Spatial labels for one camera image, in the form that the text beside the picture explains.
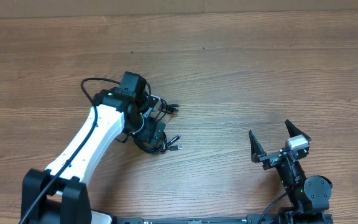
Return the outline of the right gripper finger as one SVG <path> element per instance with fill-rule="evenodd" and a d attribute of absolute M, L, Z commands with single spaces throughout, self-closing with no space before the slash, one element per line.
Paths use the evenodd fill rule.
<path fill-rule="evenodd" d="M 266 156 L 267 153 L 264 151 L 263 147 L 260 145 L 256 136 L 251 130 L 249 131 L 249 139 L 251 145 L 251 161 L 254 163 L 259 163 L 260 158 Z"/>
<path fill-rule="evenodd" d="M 285 126 L 291 138 L 295 136 L 303 135 L 308 142 L 311 141 L 311 138 L 306 133 L 298 129 L 289 119 L 285 120 Z"/>

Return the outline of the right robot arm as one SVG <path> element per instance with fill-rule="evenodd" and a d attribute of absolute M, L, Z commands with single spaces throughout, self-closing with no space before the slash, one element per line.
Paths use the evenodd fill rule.
<path fill-rule="evenodd" d="M 329 209 L 333 184 L 322 176 L 307 177 L 300 160 L 309 154 L 311 138 L 290 120 L 285 121 L 290 137 L 278 152 L 267 154 L 255 134 L 249 131 L 251 161 L 262 163 L 265 170 L 274 168 L 285 192 L 274 200 L 261 215 L 248 215 L 247 222 L 258 223 L 332 223 Z"/>

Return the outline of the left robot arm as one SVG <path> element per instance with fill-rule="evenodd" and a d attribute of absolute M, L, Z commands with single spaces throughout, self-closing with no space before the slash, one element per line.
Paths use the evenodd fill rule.
<path fill-rule="evenodd" d="M 91 177 L 110 144 L 120 134 L 140 148 L 160 154 L 170 147 L 165 124 L 151 117 L 167 102 L 151 94 L 145 78 L 125 72 L 111 89 L 88 97 L 89 115 L 66 149 L 44 170 L 31 169 L 22 182 L 21 223 L 117 223 L 117 217 L 93 210 Z"/>

